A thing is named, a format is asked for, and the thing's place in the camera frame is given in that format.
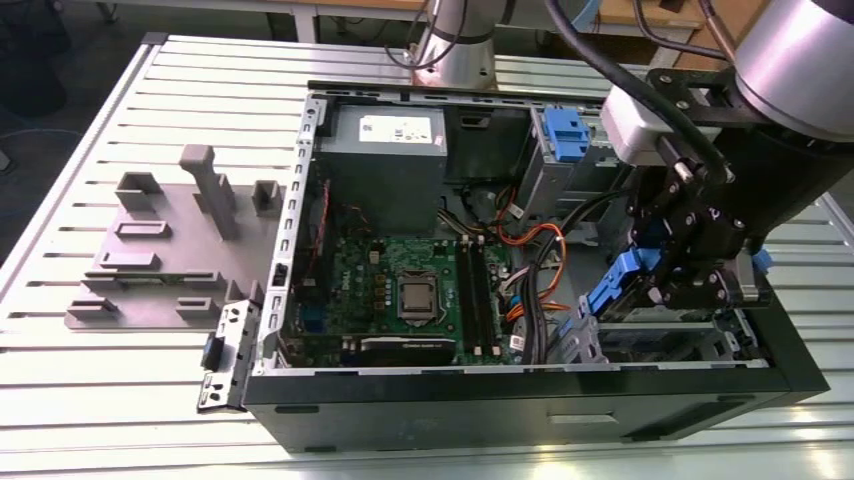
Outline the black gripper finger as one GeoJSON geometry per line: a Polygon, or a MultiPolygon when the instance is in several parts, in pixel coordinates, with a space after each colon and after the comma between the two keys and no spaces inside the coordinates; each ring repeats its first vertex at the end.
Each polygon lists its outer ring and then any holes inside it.
{"type": "Polygon", "coordinates": [[[743,293],[728,261],[660,260],[651,271],[651,301],[671,310],[729,308],[743,293]]]}
{"type": "Polygon", "coordinates": [[[629,190],[629,250],[639,264],[649,274],[687,274],[695,183],[672,171],[639,171],[629,190]]]}

